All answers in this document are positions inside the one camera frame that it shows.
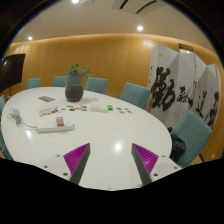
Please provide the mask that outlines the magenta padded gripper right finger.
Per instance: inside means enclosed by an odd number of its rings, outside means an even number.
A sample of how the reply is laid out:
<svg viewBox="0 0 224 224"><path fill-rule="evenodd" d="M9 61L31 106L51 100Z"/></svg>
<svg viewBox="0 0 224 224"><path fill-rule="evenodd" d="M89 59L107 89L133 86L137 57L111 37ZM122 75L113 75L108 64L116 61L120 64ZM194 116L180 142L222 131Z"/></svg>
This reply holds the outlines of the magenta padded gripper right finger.
<svg viewBox="0 0 224 224"><path fill-rule="evenodd" d="M157 155L135 143L132 144L131 154L143 186L181 170L181 167L166 155Z"/></svg>

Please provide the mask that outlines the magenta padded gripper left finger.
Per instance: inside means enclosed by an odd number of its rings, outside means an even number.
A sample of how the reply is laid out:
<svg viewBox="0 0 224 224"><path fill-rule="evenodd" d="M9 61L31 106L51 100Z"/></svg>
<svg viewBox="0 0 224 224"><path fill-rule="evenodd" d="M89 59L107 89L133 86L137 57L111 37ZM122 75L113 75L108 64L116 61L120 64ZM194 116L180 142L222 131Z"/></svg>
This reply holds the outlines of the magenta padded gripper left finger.
<svg viewBox="0 0 224 224"><path fill-rule="evenodd" d="M41 167L59 177L79 184L90 155L90 144L84 144L64 155L56 155L41 163Z"/></svg>

